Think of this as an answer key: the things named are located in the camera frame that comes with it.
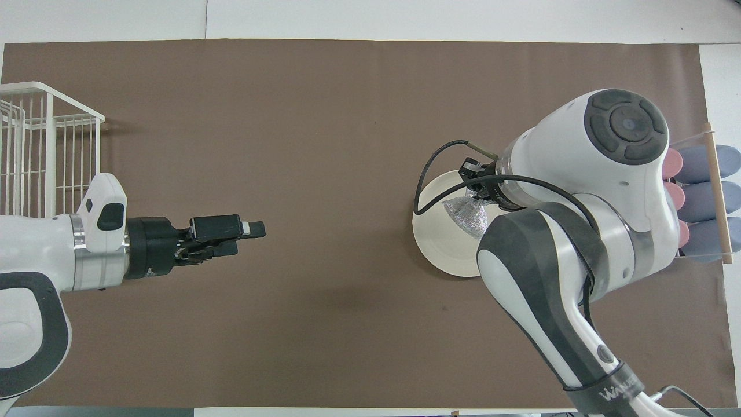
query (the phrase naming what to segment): blue cylinder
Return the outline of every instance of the blue cylinder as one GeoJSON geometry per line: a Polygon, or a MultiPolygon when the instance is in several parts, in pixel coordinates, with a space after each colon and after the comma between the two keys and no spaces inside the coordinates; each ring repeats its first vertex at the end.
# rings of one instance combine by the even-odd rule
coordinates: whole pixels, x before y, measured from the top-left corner
{"type": "MultiPolygon", "coordinates": [[[[725,196],[725,213],[741,209],[741,186],[730,181],[722,181],[721,184],[725,196]]],[[[697,223],[716,217],[711,183],[685,185],[682,190],[685,192],[685,205],[677,210],[677,216],[681,220],[697,223]]]]}
{"type": "MultiPolygon", "coordinates": [[[[715,145],[718,153],[718,165],[720,177],[736,174],[741,169],[741,151],[733,146],[715,145]]],[[[708,167],[708,154],[704,145],[691,146],[680,149],[683,164],[682,170],[674,177],[684,184],[696,184],[710,181],[710,168],[708,167]]]]}
{"type": "MultiPolygon", "coordinates": [[[[712,262],[721,258],[718,219],[690,225],[690,240],[682,247],[685,255],[697,262],[712,262]]],[[[731,234],[731,250],[741,249],[741,217],[728,218],[728,230],[731,234]]]]}

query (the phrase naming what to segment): silver crumpled foil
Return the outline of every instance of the silver crumpled foil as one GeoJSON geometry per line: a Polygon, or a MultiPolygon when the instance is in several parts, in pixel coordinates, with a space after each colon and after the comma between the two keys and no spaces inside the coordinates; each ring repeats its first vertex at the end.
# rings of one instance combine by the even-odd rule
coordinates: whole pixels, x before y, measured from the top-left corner
{"type": "Polygon", "coordinates": [[[474,192],[466,189],[464,197],[455,197],[442,202],[445,211],[455,224],[472,238],[481,240],[488,226],[488,218],[484,207],[488,201],[476,200],[474,192]]]}

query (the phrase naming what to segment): white floor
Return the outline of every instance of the white floor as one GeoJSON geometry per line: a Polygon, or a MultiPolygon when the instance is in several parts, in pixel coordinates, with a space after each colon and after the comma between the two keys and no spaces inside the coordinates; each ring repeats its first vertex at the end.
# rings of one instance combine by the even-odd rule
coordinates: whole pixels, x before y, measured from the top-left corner
{"type": "MultiPolygon", "coordinates": [[[[0,45],[203,38],[703,44],[708,118],[719,142],[741,147],[733,0],[0,1],[0,45]]],[[[741,402],[741,262],[724,272],[741,402]]]]}

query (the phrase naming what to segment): gray band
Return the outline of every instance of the gray band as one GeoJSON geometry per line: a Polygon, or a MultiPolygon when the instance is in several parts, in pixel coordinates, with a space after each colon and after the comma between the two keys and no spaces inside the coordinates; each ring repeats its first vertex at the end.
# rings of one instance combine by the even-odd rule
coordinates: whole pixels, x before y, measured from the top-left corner
{"type": "Polygon", "coordinates": [[[620,365],[603,379],[587,387],[564,388],[576,409],[584,414],[606,414],[629,403],[645,389],[633,370],[620,362],[620,365]]]}

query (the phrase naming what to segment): dish rack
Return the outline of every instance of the dish rack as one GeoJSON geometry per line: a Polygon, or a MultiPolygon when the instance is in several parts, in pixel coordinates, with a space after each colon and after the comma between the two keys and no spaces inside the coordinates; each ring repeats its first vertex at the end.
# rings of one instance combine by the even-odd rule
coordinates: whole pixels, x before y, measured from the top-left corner
{"type": "Polygon", "coordinates": [[[74,212],[100,172],[104,121],[46,84],[0,85],[0,215],[74,212]]]}
{"type": "Polygon", "coordinates": [[[704,145],[708,158],[708,167],[710,169],[710,183],[713,190],[713,200],[715,204],[715,215],[718,220],[718,233],[720,235],[720,248],[722,250],[723,263],[733,263],[734,253],[731,249],[731,232],[728,228],[728,218],[725,213],[725,196],[720,178],[720,164],[718,163],[718,153],[715,148],[715,131],[710,123],[705,123],[702,127],[702,133],[679,142],[670,144],[671,148],[676,150],[689,148],[696,145],[704,145]]]}

